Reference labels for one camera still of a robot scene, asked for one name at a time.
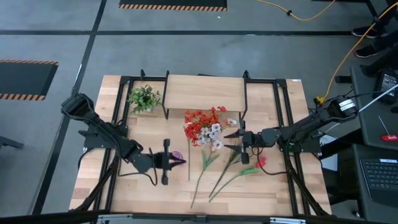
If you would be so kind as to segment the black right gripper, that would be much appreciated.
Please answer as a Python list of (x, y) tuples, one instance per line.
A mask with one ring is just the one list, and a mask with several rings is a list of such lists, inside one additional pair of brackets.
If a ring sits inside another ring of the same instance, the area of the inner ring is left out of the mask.
[(239, 129), (224, 138), (241, 138), (241, 145), (224, 145), (225, 147), (232, 149), (236, 152), (241, 153), (241, 162), (242, 164), (249, 164), (249, 154), (247, 152), (247, 148), (249, 147), (257, 147), (261, 145), (261, 134), (257, 133), (254, 134), (252, 131), (246, 131), (246, 122), (243, 119), (239, 120), (240, 122), (240, 127)]

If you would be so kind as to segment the black chair base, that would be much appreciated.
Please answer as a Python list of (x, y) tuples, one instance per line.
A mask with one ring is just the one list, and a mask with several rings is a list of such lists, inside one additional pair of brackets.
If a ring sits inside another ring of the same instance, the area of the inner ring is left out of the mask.
[(2, 148), (3, 146), (10, 146), (16, 149), (22, 149), (24, 145), (23, 143), (0, 136), (0, 148)]

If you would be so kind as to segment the dark desk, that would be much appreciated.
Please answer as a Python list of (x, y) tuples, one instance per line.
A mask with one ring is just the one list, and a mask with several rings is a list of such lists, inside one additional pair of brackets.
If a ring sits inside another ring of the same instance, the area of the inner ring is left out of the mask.
[[(356, 95), (356, 105), (358, 109), (362, 109), (373, 100), (376, 79), (365, 76), (359, 66), (351, 67), (350, 73)], [(381, 139), (382, 136), (387, 135), (387, 132), (379, 117), (390, 134), (398, 135), (398, 113), (393, 113), (391, 111), (393, 108), (398, 108), (398, 100), (392, 105), (377, 100), (359, 113), (363, 141), (366, 145), (398, 151), (398, 141), (383, 141)]]
[(369, 222), (398, 224), (398, 208), (373, 202), (368, 194), (360, 159), (397, 159), (398, 151), (353, 144), (339, 155), (338, 171), (341, 174), (341, 187), (354, 195), (358, 203), (357, 214)]

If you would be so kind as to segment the wooden shelf with black legs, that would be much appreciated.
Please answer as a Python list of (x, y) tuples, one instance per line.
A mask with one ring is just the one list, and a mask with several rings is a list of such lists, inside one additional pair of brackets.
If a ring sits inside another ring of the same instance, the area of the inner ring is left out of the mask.
[(164, 116), (169, 117), (169, 110), (207, 110), (212, 106), (225, 106), (243, 119), (248, 110), (248, 80), (247, 70), (241, 78), (167, 73), (162, 97)]

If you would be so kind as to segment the black striped floor mat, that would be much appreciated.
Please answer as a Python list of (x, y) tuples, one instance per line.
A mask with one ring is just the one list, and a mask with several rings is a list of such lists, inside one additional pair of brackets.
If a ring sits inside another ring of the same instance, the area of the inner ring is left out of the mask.
[(120, 9), (166, 11), (227, 11), (227, 0), (120, 0)]
[(44, 101), (59, 62), (0, 60), (0, 100)]

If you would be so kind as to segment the white rod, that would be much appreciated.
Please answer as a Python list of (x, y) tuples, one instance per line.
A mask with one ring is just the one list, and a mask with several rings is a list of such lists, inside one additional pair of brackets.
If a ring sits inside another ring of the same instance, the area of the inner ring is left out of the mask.
[(358, 114), (360, 114), (361, 112), (363, 112), (365, 109), (367, 109), (369, 106), (371, 106), (373, 103), (375, 103), (377, 100), (381, 99), (383, 96), (388, 95), (390, 92), (395, 91), (395, 89), (398, 87), (398, 84), (394, 85), (393, 87), (391, 87), (390, 89), (388, 89), (387, 91), (382, 92), (381, 95), (377, 96), (376, 98), (374, 98), (372, 101), (370, 101), (368, 104), (366, 104), (365, 106), (363, 106), (359, 111)]

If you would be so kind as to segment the black metal table frame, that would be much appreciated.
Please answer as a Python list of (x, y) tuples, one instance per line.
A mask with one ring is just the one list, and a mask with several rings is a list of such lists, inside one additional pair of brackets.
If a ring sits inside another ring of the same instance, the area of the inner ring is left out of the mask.
[[(165, 77), (147, 77), (145, 83), (161, 94)], [(308, 114), (303, 87), (299, 81), (273, 82), (262, 80), (247, 83), (248, 110), (244, 117), (246, 128), (258, 132), (265, 128), (287, 125)], [(170, 139), (170, 150), (180, 152), (188, 160), (188, 146), (183, 131), (185, 110), (169, 110), (165, 118), (162, 106), (151, 112), (128, 114), (128, 137), (139, 142), (145, 150), (161, 151), (163, 140)], [(137, 174), (130, 164), (110, 178), (97, 198), (96, 207), (115, 213), (144, 213), (150, 216), (194, 215), (233, 217), (287, 217), (295, 213), (314, 214), (299, 187), (285, 172), (285, 157), (277, 146), (266, 148), (265, 168), (257, 174), (238, 177), (228, 184), (210, 203), (213, 187), (223, 171), (230, 154), (227, 147), (215, 154), (220, 156), (203, 174), (193, 208), (190, 204), (197, 179), (202, 170), (202, 155), (208, 149), (191, 146), (190, 181), (188, 163), (177, 166), (168, 174), (168, 185), (153, 186), (150, 177)], [(226, 171), (216, 191), (243, 169), (233, 164)]]

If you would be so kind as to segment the pink flower bunch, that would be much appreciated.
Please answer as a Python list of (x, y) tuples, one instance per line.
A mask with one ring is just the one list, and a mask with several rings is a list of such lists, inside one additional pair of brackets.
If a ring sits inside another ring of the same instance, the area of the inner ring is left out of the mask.
[(238, 159), (238, 156), (239, 156), (239, 153), (238, 153), (238, 152), (231, 151), (231, 153), (230, 153), (230, 155), (229, 155), (229, 158), (228, 158), (228, 161), (227, 161), (227, 163), (226, 163), (226, 165), (225, 165), (223, 171), (221, 172), (221, 175), (219, 176), (218, 180), (216, 181), (216, 184), (215, 184), (215, 186), (213, 187), (213, 189), (212, 189), (211, 193), (209, 194), (209, 197), (208, 197), (208, 198), (210, 198), (210, 197), (214, 194), (214, 192), (215, 192), (217, 186), (219, 185), (219, 183), (220, 183), (221, 180), (223, 179), (223, 177), (224, 177), (226, 171), (229, 169), (230, 165), (233, 165), (233, 164), (235, 164), (235, 163), (241, 162), (241, 159)]

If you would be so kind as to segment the red tulip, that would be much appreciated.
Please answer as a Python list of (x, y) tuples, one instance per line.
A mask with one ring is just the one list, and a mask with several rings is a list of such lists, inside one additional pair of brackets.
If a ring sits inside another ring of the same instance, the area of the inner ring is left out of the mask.
[(232, 181), (234, 181), (235, 179), (237, 179), (238, 177), (244, 176), (244, 175), (249, 175), (249, 174), (257, 174), (261, 171), (261, 169), (265, 166), (266, 164), (266, 158), (265, 157), (260, 157), (257, 162), (248, 168), (245, 168), (243, 170), (241, 170), (238, 174), (236, 174), (235, 176), (233, 176), (232, 178), (230, 178), (226, 183), (224, 183), (217, 191), (214, 195), (212, 195), (209, 199), (209, 203), (228, 185), (230, 184)]

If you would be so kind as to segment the black laptop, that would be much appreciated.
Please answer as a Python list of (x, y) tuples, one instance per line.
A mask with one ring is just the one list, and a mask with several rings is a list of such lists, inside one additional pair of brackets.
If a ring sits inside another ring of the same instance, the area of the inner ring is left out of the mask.
[(398, 208), (398, 160), (359, 160), (368, 194), (373, 202)]

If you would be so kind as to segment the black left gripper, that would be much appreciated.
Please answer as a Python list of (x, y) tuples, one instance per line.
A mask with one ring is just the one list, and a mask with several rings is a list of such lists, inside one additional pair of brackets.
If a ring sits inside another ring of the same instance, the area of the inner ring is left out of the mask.
[(162, 177), (161, 177), (162, 185), (168, 185), (169, 183), (169, 178), (167, 176), (167, 173), (170, 167), (176, 167), (186, 162), (186, 160), (175, 156), (170, 157), (169, 146), (170, 146), (170, 139), (164, 139), (163, 140), (164, 151), (155, 154), (155, 166), (158, 169), (162, 169)]

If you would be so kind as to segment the green plant in white pot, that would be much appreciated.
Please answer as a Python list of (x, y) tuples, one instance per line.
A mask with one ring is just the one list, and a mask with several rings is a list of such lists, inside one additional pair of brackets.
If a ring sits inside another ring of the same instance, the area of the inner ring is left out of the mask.
[(127, 102), (132, 106), (131, 113), (151, 112), (156, 106), (161, 105), (160, 92), (153, 92), (150, 85), (133, 88), (127, 98)]

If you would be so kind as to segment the red flower bunch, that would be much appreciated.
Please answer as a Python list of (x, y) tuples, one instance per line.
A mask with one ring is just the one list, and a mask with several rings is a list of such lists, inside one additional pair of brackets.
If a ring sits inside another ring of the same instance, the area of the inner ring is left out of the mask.
[(194, 147), (199, 146), (198, 141), (200, 138), (199, 135), (201, 134), (201, 129), (202, 125), (197, 122), (190, 123), (186, 127), (184, 127), (185, 135)]

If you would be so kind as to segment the silver metal bracket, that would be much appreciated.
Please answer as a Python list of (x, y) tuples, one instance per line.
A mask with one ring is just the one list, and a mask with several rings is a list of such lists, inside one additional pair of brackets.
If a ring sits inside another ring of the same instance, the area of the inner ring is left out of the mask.
[(270, 224), (307, 224), (306, 220), (296, 218), (270, 217)]
[(123, 220), (132, 218), (132, 214), (107, 214), (107, 215), (99, 215), (96, 221), (96, 224), (109, 224), (110, 221), (115, 220)]

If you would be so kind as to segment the red-handled tool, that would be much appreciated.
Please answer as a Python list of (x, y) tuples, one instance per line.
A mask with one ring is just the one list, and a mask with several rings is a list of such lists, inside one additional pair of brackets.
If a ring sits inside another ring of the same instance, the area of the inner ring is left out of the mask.
[(382, 141), (387, 141), (387, 142), (398, 142), (398, 135), (390, 134), (389, 131), (387, 130), (386, 125), (384, 124), (382, 118), (380, 116), (378, 116), (378, 118), (379, 118), (379, 120), (380, 120), (380, 122), (382, 124), (383, 129), (386, 132), (385, 135), (380, 137), (380, 139)]

